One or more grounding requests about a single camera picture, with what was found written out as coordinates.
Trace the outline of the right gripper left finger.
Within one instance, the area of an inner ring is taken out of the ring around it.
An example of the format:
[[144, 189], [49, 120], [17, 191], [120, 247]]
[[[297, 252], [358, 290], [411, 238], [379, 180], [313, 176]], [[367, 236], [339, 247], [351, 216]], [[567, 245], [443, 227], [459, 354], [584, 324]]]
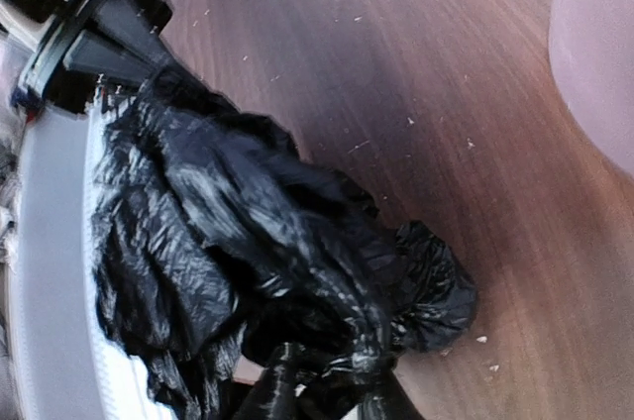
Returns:
[[134, 0], [105, 0], [65, 53], [63, 67], [138, 87], [172, 61], [160, 37], [171, 17], [161, 0], [150, 9]]

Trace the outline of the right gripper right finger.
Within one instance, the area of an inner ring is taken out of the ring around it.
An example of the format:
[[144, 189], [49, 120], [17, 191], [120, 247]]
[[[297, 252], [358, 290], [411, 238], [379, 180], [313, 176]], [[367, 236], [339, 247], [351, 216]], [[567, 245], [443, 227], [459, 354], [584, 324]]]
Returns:
[[237, 411], [240, 420], [299, 420], [310, 416], [299, 405], [299, 372], [313, 369], [317, 351], [298, 343], [277, 347], [264, 372]]

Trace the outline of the black plastic trash bag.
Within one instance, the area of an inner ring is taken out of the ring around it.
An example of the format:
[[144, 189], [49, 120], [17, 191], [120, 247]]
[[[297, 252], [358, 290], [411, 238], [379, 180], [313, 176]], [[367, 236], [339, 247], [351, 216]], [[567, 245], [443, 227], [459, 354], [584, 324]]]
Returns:
[[309, 419], [416, 419], [394, 367], [449, 347], [477, 291], [423, 222], [383, 226], [345, 173], [180, 68], [100, 85], [91, 177], [96, 317], [179, 419], [238, 419], [273, 351], [317, 351]]

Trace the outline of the mauve plastic trash bin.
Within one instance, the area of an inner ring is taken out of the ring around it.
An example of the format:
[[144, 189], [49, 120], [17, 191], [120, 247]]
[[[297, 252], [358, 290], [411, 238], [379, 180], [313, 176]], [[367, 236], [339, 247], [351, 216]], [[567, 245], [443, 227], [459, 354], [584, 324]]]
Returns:
[[594, 145], [633, 171], [633, 0], [552, 0], [556, 85]]

